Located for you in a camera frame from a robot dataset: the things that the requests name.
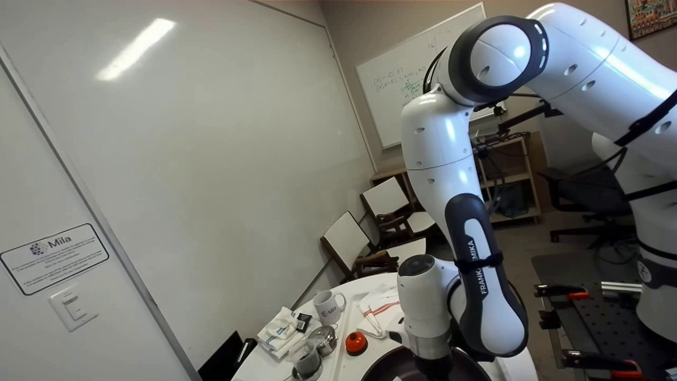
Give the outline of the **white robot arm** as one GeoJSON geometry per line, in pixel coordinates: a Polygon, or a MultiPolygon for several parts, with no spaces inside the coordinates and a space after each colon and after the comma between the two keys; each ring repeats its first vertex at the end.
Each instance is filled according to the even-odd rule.
{"type": "Polygon", "coordinates": [[[433,381],[451,374],[456,346],[480,360],[527,346],[477,176],[485,143],[469,131],[473,112],[522,86],[588,128],[610,163],[639,243],[637,316],[677,340],[677,72],[594,15],[550,1],[463,29],[401,108],[407,180],[452,248],[448,260],[417,253],[398,269],[403,344],[433,381]]]}

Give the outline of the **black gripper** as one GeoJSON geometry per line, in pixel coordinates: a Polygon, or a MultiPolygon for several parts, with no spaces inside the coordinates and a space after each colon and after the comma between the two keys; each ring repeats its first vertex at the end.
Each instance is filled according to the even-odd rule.
{"type": "Polygon", "coordinates": [[[414,358],[414,363],[419,371],[427,376],[427,381],[448,381],[452,371],[452,360],[448,355],[433,358],[433,360],[414,358]]]}

